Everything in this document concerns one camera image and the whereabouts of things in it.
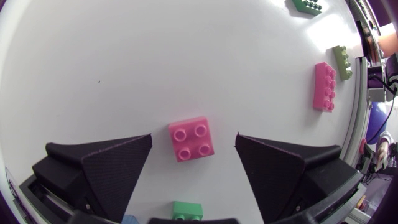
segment green duplo block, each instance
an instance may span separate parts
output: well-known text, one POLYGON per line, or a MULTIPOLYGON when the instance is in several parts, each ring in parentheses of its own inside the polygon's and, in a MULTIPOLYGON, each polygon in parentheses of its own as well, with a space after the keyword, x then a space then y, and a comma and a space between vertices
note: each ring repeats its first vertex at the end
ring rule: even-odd
POLYGON ((174 220, 201 220, 203 218, 203 210, 201 204, 188 202, 173 202, 174 220))
POLYGON ((336 46, 333 47, 332 49, 336 58, 338 73, 340 74, 341 80, 347 80, 351 78, 353 72, 351 71, 351 64, 348 62, 348 54, 346 53, 346 47, 336 46))
POLYGON ((322 11, 322 6, 319 5, 317 2, 318 0, 292 0, 294 6, 299 12, 308 13, 311 15, 318 15, 322 11))

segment lego stud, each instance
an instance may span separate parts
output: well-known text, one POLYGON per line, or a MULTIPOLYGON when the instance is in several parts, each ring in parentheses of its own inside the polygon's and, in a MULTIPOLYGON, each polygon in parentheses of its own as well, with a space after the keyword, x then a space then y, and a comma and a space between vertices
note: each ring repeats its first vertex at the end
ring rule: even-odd
POLYGON ((199 124, 198 126, 195 127, 195 134, 198 137, 203 137, 207 133, 206 126, 203 124, 199 124))
POLYGON ((330 88, 326 88, 326 89, 325 89, 325 95, 326 95, 326 96, 329 96, 330 93, 331 93, 331 89, 330 89, 330 88))
POLYGON ((179 214, 179 215, 175 215, 175 216, 173 217, 173 219, 174 219, 174 220, 178 220, 178 221, 184 221, 184 220, 185 220, 185 216, 179 214))
POLYGON ((330 82, 330 86, 331 86, 331 88, 335 88, 335 86, 336 86, 336 81, 332 80, 332 81, 330 82))
POLYGON ((178 156, 181 160, 185 161, 191 158, 191 152, 189 151, 189 148, 183 148, 178 152, 178 156))
POLYGON ((329 75, 330 75, 331 78, 335 78, 336 77, 336 71, 334 71, 334 70, 330 71, 329 75))
POLYGON ((323 106, 324 106, 325 108, 329 108, 329 106, 330 106, 330 101, 325 100, 325 101, 323 102, 323 106))
POLYGON ((201 156, 207 156, 210 153, 210 146, 208 144, 203 144, 199 147, 199 154, 201 156))
POLYGON ((185 133, 185 130, 182 128, 177 129, 174 132, 174 139, 178 142, 182 142, 187 138, 187 134, 185 133))
POLYGON ((331 72, 331 67, 329 65, 326 66, 326 74, 329 74, 331 72))
POLYGON ((325 81, 326 81, 326 84, 327 84, 327 85, 330 85, 330 83, 331 83, 331 77, 326 77, 326 78, 325 78, 325 81))
POLYGON ((199 218, 199 216, 194 215, 191 217, 191 221, 200 221, 200 218, 199 218))

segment person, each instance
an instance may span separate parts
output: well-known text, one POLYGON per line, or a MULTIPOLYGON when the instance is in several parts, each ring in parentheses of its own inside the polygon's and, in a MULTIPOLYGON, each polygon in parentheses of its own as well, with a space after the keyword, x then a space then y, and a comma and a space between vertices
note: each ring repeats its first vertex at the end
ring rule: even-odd
POLYGON ((376 144, 376 167, 381 168, 384 161, 387 161, 387 164, 384 165, 383 169, 387 167, 388 148, 392 143, 394 143, 394 140, 391 137, 391 134, 388 131, 383 131, 376 144))

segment cable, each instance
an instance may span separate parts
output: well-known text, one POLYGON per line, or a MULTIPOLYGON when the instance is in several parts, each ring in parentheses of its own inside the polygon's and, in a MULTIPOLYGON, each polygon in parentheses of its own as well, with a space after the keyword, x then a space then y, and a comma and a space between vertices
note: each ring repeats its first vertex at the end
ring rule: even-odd
POLYGON ((385 87, 386 89, 388 89, 388 90, 392 93, 393 97, 392 97, 392 106, 391 106, 390 112, 388 113, 388 116, 387 116, 386 120, 383 122, 383 124, 380 126, 379 130, 376 131, 376 133, 374 134, 374 136, 373 136, 368 142, 371 142, 371 141, 377 136, 377 134, 378 134, 379 131, 383 128, 383 126, 387 123, 387 120, 389 119, 389 117, 390 117, 390 115, 391 115, 392 108, 394 107, 394 100, 395 100, 395 97, 396 97, 396 94, 397 94, 397 88, 395 88, 394 90, 391 89, 391 88, 390 88, 387 84, 385 84, 385 83, 383 82, 383 80, 382 80, 380 77, 378 77, 377 75, 370 75, 369 78, 368 78, 368 80, 371 80, 371 79, 374 79, 374 78, 377 79, 377 80, 379 80, 379 82, 381 82, 381 83, 384 85, 384 87, 385 87))
POLYGON ((368 78, 368 80, 371 80, 371 79, 374 79, 374 78, 377 79, 377 80, 379 80, 379 82, 381 82, 381 84, 383 84, 384 87, 385 87, 386 89, 388 89, 388 91, 390 91, 390 92, 395 96, 396 91, 392 90, 392 88, 390 88, 387 84, 385 84, 384 81, 383 81, 380 77, 378 77, 377 75, 370 75, 369 78, 368 78))
MULTIPOLYGON (((392 98, 392 105, 394 105, 395 97, 396 97, 396 94, 394 94, 394 97, 392 98)), ((387 120, 389 119, 389 117, 390 117, 390 115, 391 115, 391 112, 392 112, 392 108, 393 108, 393 107, 394 107, 394 106, 391 106, 390 113, 388 113, 388 116, 387 116, 386 120, 385 120, 385 121, 383 122, 383 124, 380 126, 380 128, 378 129, 378 131, 376 131, 376 133, 374 134, 374 136, 373 136, 370 140, 368 140, 368 142, 371 142, 371 141, 377 136, 377 134, 378 134, 379 131, 383 128, 383 126, 387 123, 387 120)))

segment lego brick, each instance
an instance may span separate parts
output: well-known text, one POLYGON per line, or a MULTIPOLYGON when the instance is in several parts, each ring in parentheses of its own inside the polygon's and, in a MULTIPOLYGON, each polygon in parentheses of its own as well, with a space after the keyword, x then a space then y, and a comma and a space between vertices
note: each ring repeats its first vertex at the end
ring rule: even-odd
POLYGON ((304 12, 311 15, 319 15, 322 11, 322 6, 317 2, 318 0, 292 0, 294 6, 299 12, 304 12))
POLYGON ((172 219, 181 221, 200 221, 202 218, 203 210, 201 208, 201 204, 176 201, 173 202, 172 219))
POLYGON ((341 80, 347 80, 351 78, 353 72, 351 71, 351 64, 348 62, 348 54, 346 53, 346 47, 336 46, 333 47, 332 49, 336 58, 338 73, 340 74, 341 80))
POLYGON ((204 116, 169 124, 177 162, 214 154, 210 129, 204 116))
POLYGON ((335 105, 333 99, 336 96, 336 71, 327 63, 315 65, 315 91, 313 107, 318 110, 332 112, 335 105))

